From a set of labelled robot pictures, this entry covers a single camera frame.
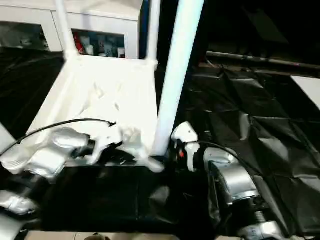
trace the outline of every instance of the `white pole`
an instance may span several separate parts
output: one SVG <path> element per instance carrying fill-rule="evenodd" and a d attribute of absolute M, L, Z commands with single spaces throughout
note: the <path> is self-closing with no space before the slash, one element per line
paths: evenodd
<path fill-rule="evenodd" d="M 77 56 L 79 53 L 76 49 L 74 37 L 68 24 L 67 12 L 64 5 L 64 0 L 55 0 L 56 13 L 59 19 L 59 26 L 62 32 L 64 58 L 67 60 L 70 57 Z"/>
<path fill-rule="evenodd" d="M 163 156 L 167 152 L 204 1 L 180 0 L 178 4 L 153 143 L 154 155 Z"/>
<path fill-rule="evenodd" d="M 148 26 L 146 59 L 154 61 L 156 65 L 158 65 L 157 49 L 158 49 L 160 8 L 161 8 L 161 0 L 151 0 L 150 10 L 149 10 L 149 26 Z"/>

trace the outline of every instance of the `white panel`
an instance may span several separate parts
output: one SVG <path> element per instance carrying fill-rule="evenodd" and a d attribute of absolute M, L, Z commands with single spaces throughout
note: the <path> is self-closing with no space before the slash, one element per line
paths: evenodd
<path fill-rule="evenodd" d="M 66 11 L 138 21 L 143 0 L 64 0 Z M 56 11 L 54 0 L 0 0 L 0 6 Z"/>
<path fill-rule="evenodd" d="M 0 21 L 41 25 L 50 51 L 62 51 L 55 22 L 49 10 L 0 6 Z"/>
<path fill-rule="evenodd" d="M 291 76 L 299 87 L 320 109 L 320 79 L 313 77 Z"/>
<path fill-rule="evenodd" d="M 57 12 L 52 12 L 56 23 L 58 34 L 62 36 L 59 29 Z M 139 24 L 138 21 L 130 21 L 118 18 L 91 16 L 85 14 L 68 13 L 70 28 L 92 32 L 110 33 L 124 35 L 125 57 L 127 59 L 138 59 L 139 57 Z"/>

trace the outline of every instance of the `white cabinet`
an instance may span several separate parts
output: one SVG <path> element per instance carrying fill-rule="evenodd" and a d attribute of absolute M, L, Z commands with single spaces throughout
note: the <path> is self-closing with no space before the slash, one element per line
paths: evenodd
<path fill-rule="evenodd" d="M 125 57 L 139 58 L 143 0 L 65 0 L 69 26 L 91 35 L 122 38 Z M 1 22 L 40 25 L 50 51 L 64 48 L 54 0 L 0 0 Z"/>
<path fill-rule="evenodd" d="M 39 32 L 42 30 L 49 51 L 63 50 L 50 10 L 0 6 L 0 35 L 2 42 L 13 42 L 12 45 L 6 46 L 4 43 L 2 45 L 5 47 L 19 47 L 17 46 L 19 41 L 23 41 L 19 33 L 25 28 L 31 30 L 31 32 L 29 31 L 29 36 L 34 33 L 32 30 L 37 30 L 37 28 Z"/>
<path fill-rule="evenodd" d="M 58 15 L 55 11 L 52 12 L 52 15 L 58 29 L 59 37 L 62 40 L 62 32 L 58 24 Z M 124 38 L 125 57 L 127 59 L 139 58 L 139 22 L 78 13 L 67 13 L 67 17 L 72 30 L 119 35 L 121 38 Z"/>

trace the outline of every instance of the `black plastic sheet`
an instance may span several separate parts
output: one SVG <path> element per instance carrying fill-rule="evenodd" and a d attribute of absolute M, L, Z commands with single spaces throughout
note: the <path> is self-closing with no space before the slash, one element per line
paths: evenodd
<path fill-rule="evenodd" d="M 0 121 L 20 137 L 56 79 L 62 55 L 0 53 L 1 107 L 8 111 Z M 158 100 L 163 79 L 159 69 Z M 188 73 L 175 125 L 184 121 L 192 124 L 200 140 L 234 149 L 247 162 L 289 234 L 320 234 L 320 112 L 290 77 L 214 70 Z M 170 163 L 161 174 L 122 166 L 132 158 L 120 152 L 102 158 L 119 166 L 66 168 L 46 196 L 40 220 L 29 227 L 169 233 L 180 239 L 197 239 L 202 233 L 204 239 L 213 238 L 206 175 L 176 171 Z"/>
<path fill-rule="evenodd" d="M 320 234 L 320 111 L 289 76 L 187 75 L 175 125 L 231 148 L 287 232 Z"/>
<path fill-rule="evenodd" d="M 63 64 L 61 52 L 0 47 L 0 122 L 14 138 L 27 132 Z"/>

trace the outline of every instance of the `black tarp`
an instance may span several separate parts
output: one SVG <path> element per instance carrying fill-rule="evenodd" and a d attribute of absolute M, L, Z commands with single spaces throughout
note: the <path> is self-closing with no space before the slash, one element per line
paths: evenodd
<path fill-rule="evenodd" d="M 17 124 L 5 123 L 4 116 L 1 122 L 16 131 L 15 136 L 25 133 L 62 66 L 61 55 L 25 53 L 1 55 L 5 57 L 0 84 L 6 84 L 0 96 L 6 98 L 0 104 L 10 113 L 6 119 Z M 158 69 L 158 100 L 163 79 L 164 72 Z M 45 81 L 47 87 L 41 90 Z M 35 93 L 42 98 L 27 110 Z M 12 109 L 6 106 L 9 100 L 14 102 Z M 184 121 L 192 124 L 201 140 L 234 149 L 251 166 L 263 196 L 290 234 L 320 234 L 320 112 L 290 77 L 208 69 L 189 72 L 175 125 Z M 117 153 L 113 159 L 107 154 L 103 158 L 130 157 Z M 170 233 L 181 239 L 198 238 L 200 232 L 212 239 L 206 180 L 203 174 L 176 171 L 170 164 L 161 174 L 130 166 L 66 168 L 46 196 L 41 221 L 30 227 Z"/>
<path fill-rule="evenodd" d="M 184 121 L 237 152 L 289 234 L 320 234 L 320 111 L 289 76 L 187 75 L 175 125 Z"/>
<path fill-rule="evenodd" d="M 27 132 L 63 64 L 61 52 L 0 47 L 0 123 L 14 138 Z"/>

